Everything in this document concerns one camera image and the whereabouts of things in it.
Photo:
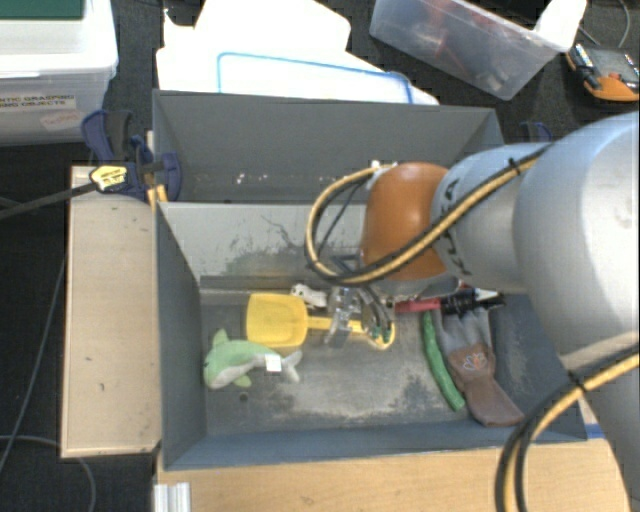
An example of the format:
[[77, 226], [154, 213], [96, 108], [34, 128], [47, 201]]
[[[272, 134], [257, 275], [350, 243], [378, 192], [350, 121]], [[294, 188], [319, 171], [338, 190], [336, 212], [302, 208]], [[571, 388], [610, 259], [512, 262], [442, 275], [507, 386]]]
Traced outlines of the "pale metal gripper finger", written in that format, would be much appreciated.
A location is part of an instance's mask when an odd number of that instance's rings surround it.
[[354, 311], [355, 291], [349, 287], [333, 287], [331, 290], [331, 312], [338, 323], [348, 323]]
[[342, 348], [350, 334], [349, 321], [335, 317], [331, 320], [329, 329], [323, 338], [323, 343], [329, 348]]

